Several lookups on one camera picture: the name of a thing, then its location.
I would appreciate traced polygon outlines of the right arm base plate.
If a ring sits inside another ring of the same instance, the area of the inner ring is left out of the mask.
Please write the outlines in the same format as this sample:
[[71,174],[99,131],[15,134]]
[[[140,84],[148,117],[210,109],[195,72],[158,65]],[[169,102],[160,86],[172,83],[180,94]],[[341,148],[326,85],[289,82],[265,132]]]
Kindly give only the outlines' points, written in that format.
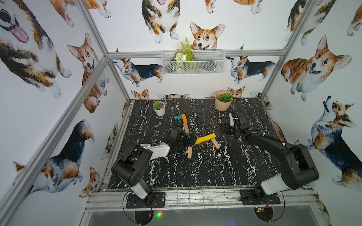
[[267,195],[263,190],[256,189],[241,189],[240,201],[243,205],[268,205],[268,204],[281,204],[279,196],[275,193]]

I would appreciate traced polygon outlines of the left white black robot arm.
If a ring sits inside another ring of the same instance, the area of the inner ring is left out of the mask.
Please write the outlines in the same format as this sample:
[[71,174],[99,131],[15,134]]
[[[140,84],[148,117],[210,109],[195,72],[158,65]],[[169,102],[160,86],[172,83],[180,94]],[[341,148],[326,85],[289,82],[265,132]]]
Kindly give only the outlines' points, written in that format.
[[136,197],[146,201],[152,194],[152,188],[144,180],[149,163],[158,158],[166,158],[184,147],[190,147],[196,140],[194,135],[175,126],[164,139],[155,143],[141,144],[131,141],[113,163],[112,174],[124,182]]

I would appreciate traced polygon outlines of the orange block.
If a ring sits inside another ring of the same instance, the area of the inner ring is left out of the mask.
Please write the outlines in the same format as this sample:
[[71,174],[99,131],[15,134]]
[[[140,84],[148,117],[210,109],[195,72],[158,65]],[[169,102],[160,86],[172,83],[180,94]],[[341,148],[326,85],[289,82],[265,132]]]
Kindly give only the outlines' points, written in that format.
[[183,119],[183,123],[187,124],[188,123],[188,120],[186,118],[186,115],[185,114],[182,114],[182,119]]

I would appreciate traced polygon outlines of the yellow block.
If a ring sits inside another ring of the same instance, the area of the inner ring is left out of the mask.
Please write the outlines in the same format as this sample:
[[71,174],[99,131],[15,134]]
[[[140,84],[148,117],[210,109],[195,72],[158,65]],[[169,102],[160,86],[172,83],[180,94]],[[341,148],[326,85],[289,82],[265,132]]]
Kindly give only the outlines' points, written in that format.
[[214,138],[216,138],[216,135],[214,133],[212,133],[210,135],[207,135],[207,136],[204,136],[204,137],[200,137],[200,138],[198,138],[196,140],[195,145],[206,142],[206,141],[209,141],[209,140],[212,140]]

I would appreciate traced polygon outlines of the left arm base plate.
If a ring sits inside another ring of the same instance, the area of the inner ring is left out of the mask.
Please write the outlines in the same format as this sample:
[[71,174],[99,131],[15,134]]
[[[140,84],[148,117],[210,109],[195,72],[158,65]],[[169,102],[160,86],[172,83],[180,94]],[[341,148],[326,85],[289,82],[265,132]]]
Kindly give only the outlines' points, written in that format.
[[143,208],[164,208],[166,202],[165,192],[152,192],[145,199],[141,199],[136,195],[129,194],[127,197],[127,209],[143,209]]

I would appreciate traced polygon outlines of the short teal block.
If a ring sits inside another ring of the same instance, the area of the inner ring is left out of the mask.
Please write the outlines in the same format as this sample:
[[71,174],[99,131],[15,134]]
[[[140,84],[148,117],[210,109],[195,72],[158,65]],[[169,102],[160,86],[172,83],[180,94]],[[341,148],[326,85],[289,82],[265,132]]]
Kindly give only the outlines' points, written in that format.
[[182,117],[181,115],[178,115],[178,116],[175,116],[174,119],[175,119],[175,120],[182,120],[183,117]]

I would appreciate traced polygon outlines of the natural wood block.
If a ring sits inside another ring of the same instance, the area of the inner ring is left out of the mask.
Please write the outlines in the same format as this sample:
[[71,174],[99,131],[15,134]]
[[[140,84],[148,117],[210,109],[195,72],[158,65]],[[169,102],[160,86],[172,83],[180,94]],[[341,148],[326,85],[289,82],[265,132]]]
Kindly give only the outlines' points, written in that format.
[[189,132],[189,127],[188,127],[188,124],[187,124],[187,123],[184,123],[184,124],[183,124],[183,128],[184,128],[184,131],[185,131],[186,134],[190,134],[190,132]]
[[213,145],[215,146],[216,149],[220,149],[221,146],[219,145],[219,143],[216,141],[215,138],[211,139],[211,141],[212,141],[212,143],[213,143]]
[[187,149],[187,158],[191,159],[191,157],[192,157],[192,147],[188,147],[188,149]]

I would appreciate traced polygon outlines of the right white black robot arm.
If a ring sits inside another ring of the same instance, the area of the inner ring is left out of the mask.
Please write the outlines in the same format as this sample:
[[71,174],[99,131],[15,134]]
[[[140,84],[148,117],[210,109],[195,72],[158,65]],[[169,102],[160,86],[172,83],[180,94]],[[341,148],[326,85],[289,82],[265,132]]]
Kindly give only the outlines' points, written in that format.
[[302,144],[294,145],[253,128],[244,113],[232,111],[230,122],[222,126],[222,132],[244,143],[260,148],[274,156],[280,163],[280,173],[257,184],[252,190],[255,200],[263,200],[278,192],[297,190],[319,179],[318,169]]

